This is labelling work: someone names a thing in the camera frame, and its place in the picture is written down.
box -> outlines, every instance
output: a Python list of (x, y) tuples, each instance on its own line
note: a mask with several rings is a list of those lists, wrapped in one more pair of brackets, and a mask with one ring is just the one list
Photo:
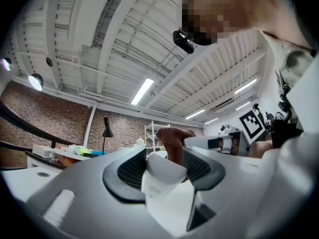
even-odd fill
[(58, 161), (66, 166), (66, 167), (69, 167), (71, 165), (73, 165), (74, 163), (78, 162), (79, 160), (78, 159), (74, 159), (74, 158), (70, 158), (70, 157), (66, 157), (66, 156), (62, 156), (62, 155), (57, 155), (58, 156)]
[(37, 145), (37, 144), (33, 144), (33, 149), (32, 152), (40, 157), (43, 158), (50, 158), (50, 152), (52, 152), (53, 149), (50, 147), (46, 147), (46, 146), (41, 146), (41, 145)]

white table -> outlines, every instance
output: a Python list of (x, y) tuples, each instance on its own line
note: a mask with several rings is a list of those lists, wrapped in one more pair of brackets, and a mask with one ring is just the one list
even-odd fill
[[(42, 167), (2, 171), (1, 173), (11, 193), (24, 202), (58, 175), (57, 172)], [(40, 176), (39, 173), (45, 173), (48, 177)]]
[(60, 172), (63, 171), (62, 169), (47, 165), (47, 164), (45, 164), (45, 163), (43, 163), (41, 161), (38, 161), (35, 158), (32, 158), (30, 156), (26, 157), (26, 163), (27, 163), (27, 167), (28, 168), (42, 167), (42, 168), (44, 168), (46, 170), (50, 170), (50, 171), (55, 172), (55, 173), (60, 173)]

person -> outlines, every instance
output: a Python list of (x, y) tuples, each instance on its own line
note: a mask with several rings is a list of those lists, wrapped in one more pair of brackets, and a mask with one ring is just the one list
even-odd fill
[[(217, 41), (248, 29), (258, 29), (275, 55), (279, 93), (291, 88), (314, 59), (315, 52), (303, 36), (294, 10), (283, 0), (187, 0), (182, 6), (182, 30), (199, 44)], [(163, 128), (158, 137), (172, 161), (181, 164), (182, 143), (192, 135)], [(261, 158), (272, 142), (254, 142), (250, 156)]]

fluorescent light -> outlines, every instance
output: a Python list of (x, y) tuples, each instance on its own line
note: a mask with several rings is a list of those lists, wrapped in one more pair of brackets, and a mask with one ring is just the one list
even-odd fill
[(249, 87), (250, 85), (254, 84), (257, 81), (257, 79), (251, 81), (250, 83), (246, 84), (244, 87), (240, 88), (239, 90), (235, 91), (235, 94), (241, 92), (242, 90), (244, 90), (245, 88)]
[(237, 110), (239, 110), (240, 108), (243, 108), (244, 106), (246, 106), (246, 105), (248, 105), (248, 104), (250, 104), (250, 102), (248, 102), (248, 103), (244, 104), (244, 105), (243, 105), (243, 106), (241, 106), (241, 107), (238, 107), (238, 108), (236, 109), (236, 111), (237, 111)]
[(141, 100), (141, 98), (144, 96), (145, 92), (150, 88), (150, 86), (153, 84), (153, 80), (147, 78), (143, 85), (141, 86), (140, 90), (134, 97), (133, 101), (131, 102), (132, 105), (137, 105), (138, 102)]
[(193, 115), (191, 115), (191, 116), (188, 116), (187, 118), (185, 118), (186, 120), (187, 119), (190, 119), (190, 118), (192, 118), (192, 117), (194, 117), (194, 116), (196, 116), (196, 115), (198, 115), (198, 114), (200, 114), (200, 113), (202, 113), (202, 112), (204, 112), (205, 110), (201, 110), (201, 111), (199, 111), (199, 112), (196, 112), (195, 114), (193, 114)]
[(211, 120), (211, 121), (209, 121), (209, 122), (206, 122), (205, 124), (211, 123), (211, 122), (213, 122), (213, 121), (215, 121), (215, 120), (218, 120), (218, 118), (213, 119), (213, 120)]

neck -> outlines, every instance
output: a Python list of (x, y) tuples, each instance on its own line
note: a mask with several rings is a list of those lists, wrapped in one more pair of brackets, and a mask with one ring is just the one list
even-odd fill
[(302, 35), (294, 12), (282, 0), (245, 0), (251, 27), (298, 46), (311, 48)]

